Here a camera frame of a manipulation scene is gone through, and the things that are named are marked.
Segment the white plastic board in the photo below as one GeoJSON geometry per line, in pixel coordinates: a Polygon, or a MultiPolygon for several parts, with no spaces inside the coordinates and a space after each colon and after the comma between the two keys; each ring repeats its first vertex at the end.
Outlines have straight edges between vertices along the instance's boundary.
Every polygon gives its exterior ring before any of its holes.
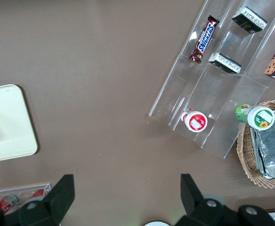
{"type": "Polygon", "coordinates": [[[37,142],[21,89],[0,86],[0,161],[32,155],[37,142]]]}

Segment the brown tabletop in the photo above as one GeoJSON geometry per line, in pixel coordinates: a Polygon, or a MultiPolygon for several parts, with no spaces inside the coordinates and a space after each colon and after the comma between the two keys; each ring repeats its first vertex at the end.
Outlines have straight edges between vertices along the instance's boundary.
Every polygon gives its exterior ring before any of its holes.
{"type": "Polygon", "coordinates": [[[0,189],[73,173],[64,226],[175,224],[181,173],[234,210],[275,208],[275,189],[246,177],[235,148],[221,159],[147,116],[202,4],[0,0],[0,85],[22,88],[39,145],[0,161],[0,189]]]}

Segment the candy bar wrapper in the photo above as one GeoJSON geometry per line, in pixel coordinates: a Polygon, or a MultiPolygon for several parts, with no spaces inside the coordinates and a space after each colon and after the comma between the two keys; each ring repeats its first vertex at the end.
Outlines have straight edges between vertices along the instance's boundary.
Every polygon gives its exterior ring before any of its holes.
{"type": "Polygon", "coordinates": [[[219,20],[216,20],[214,17],[208,17],[208,23],[206,27],[203,29],[200,39],[196,45],[195,50],[191,53],[189,59],[201,63],[203,54],[212,38],[212,35],[215,31],[216,25],[219,23],[219,20]]]}

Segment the clear plastic container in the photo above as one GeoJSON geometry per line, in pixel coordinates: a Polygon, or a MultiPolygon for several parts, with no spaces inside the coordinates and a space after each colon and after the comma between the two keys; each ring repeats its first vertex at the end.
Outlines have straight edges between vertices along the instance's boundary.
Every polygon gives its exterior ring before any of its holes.
{"type": "Polygon", "coordinates": [[[206,0],[171,68],[149,115],[168,124],[177,133],[193,139],[201,148],[225,158],[240,130],[235,109],[256,105],[272,80],[264,74],[275,53],[275,1],[206,0]],[[260,32],[249,34],[233,20],[248,6],[268,21],[260,32]],[[220,20],[200,64],[188,59],[199,35],[212,15],[220,20]],[[242,65],[240,74],[229,74],[208,62],[221,52],[242,65]],[[193,108],[208,118],[207,128],[197,134],[180,121],[183,110],[193,108]]]}
{"type": "Polygon", "coordinates": [[[15,195],[18,199],[18,203],[15,205],[15,208],[17,209],[22,206],[39,189],[45,189],[48,193],[51,190],[51,185],[47,183],[0,189],[0,200],[8,194],[15,195]]]}

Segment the metal screw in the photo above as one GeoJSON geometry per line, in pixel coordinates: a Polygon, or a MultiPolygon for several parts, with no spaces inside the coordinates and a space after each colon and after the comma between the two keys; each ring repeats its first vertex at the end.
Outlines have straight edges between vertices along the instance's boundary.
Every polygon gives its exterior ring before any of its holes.
{"type": "Polygon", "coordinates": [[[207,205],[210,206],[210,207],[216,207],[217,203],[215,203],[215,201],[213,201],[213,200],[208,200],[207,205]]]}
{"type": "Polygon", "coordinates": [[[30,204],[26,207],[26,209],[27,209],[27,210],[31,210],[31,209],[34,209],[36,206],[37,206],[37,204],[34,203],[34,202],[32,202],[32,203],[30,203],[30,204]]]}
{"type": "Polygon", "coordinates": [[[246,207],[245,211],[251,215],[257,215],[257,211],[253,207],[246,207]]]}

